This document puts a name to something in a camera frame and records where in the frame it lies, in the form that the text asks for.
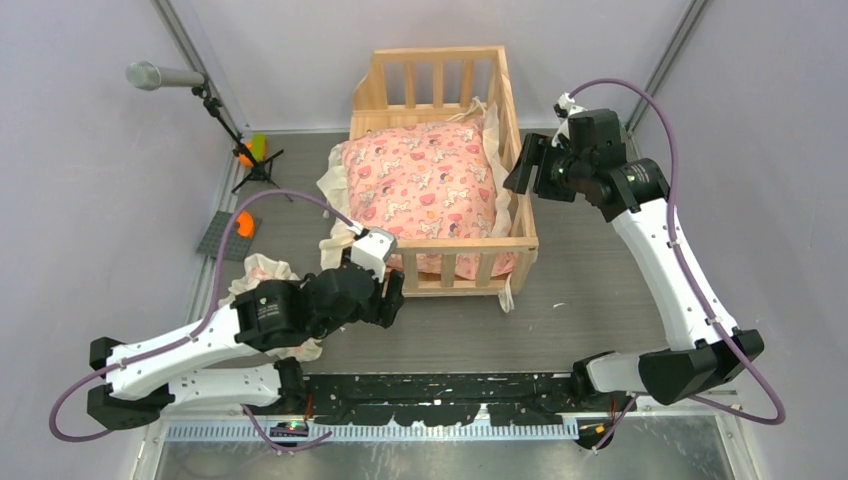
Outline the pink printed cushion with ties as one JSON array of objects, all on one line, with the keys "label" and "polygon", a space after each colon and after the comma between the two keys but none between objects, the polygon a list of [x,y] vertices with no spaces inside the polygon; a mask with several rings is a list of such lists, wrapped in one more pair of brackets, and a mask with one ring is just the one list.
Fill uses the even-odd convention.
[{"label": "pink printed cushion with ties", "polygon": [[398,239],[509,234],[498,110],[473,99],[446,121],[386,128],[334,146],[316,185],[328,203]]}]

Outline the wooden slatted pet bed frame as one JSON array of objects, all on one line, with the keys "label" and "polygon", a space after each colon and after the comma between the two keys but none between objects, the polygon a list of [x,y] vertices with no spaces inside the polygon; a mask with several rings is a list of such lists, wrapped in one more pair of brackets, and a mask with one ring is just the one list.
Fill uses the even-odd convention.
[{"label": "wooden slatted pet bed frame", "polygon": [[[502,165],[513,168],[520,132],[505,50],[501,46],[401,48],[374,52],[353,93],[350,135],[467,112],[473,99],[498,110]],[[538,254],[530,201],[511,198],[512,228],[501,238],[398,239],[389,265],[404,272],[409,296],[499,295],[519,292]]]}]

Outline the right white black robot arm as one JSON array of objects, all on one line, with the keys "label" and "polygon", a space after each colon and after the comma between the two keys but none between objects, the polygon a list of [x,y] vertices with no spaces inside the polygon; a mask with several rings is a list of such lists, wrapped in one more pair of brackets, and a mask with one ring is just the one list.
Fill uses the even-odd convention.
[{"label": "right white black robot arm", "polygon": [[729,383],[763,352],[759,332],[739,328],[678,220],[667,218],[670,184],[661,167],[650,158],[628,160],[615,112],[571,114],[554,135],[526,135],[504,186],[561,202],[584,196],[624,241],[659,311],[665,348],[574,363],[570,392],[580,408],[596,410],[611,392],[625,391],[670,405]]}]

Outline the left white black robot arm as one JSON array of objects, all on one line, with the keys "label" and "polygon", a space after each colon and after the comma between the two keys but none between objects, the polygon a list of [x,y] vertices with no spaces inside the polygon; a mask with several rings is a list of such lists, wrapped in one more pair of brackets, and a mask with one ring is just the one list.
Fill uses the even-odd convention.
[{"label": "left white black robot arm", "polygon": [[353,263],[301,280],[265,280],[199,320],[149,340],[91,342],[90,366],[103,384],[87,393],[87,413],[108,430],[148,425],[182,405],[224,403],[275,406],[298,412],[305,385],[278,369],[212,373],[214,364],[324,339],[358,321],[388,328],[404,304],[405,275],[385,280]]}]

